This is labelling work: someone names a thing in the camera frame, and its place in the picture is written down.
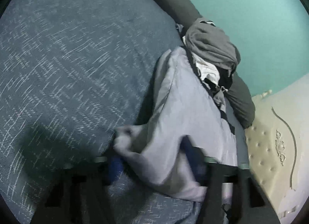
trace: green wall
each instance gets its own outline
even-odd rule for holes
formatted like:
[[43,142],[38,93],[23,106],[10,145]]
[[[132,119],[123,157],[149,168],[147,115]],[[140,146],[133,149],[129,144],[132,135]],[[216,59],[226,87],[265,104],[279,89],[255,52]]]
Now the green wall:
[[309,15],[299,0],[191,0],[238,47],[252,95],[285,88],[309,72]]

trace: cream tufted headboard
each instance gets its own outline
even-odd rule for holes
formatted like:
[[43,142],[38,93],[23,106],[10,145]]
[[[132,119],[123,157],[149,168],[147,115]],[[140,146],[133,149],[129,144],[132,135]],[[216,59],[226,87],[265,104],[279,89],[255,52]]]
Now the cream tufted headboard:
[[282,108],[276,109],[274,101],[264,99],[267,94],[252,98],[256,116],[245,132],[250,169],[279,213],[286,192],[297,186],[297,143],[291,127],[280,115]]

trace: folded gray clothing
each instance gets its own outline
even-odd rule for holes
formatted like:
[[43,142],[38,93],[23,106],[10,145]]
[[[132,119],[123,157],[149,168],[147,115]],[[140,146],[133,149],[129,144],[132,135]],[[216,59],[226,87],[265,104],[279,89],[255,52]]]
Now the folded gray clothing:
[[[202,201],[205,187],[193,177],[181,137],[227,165],[237,165],[236,140],[228,122],[177,47],[161,56],[154,82],[155,108],[149,122],[116,129],[115,150],[141,180],[171,197]],[[225,197],[231,196],[226,191]]]
[[187,30],[186,46],[209,63],[233,73],[240,61],[236,47],[230,38],[218,27],[198,18]]

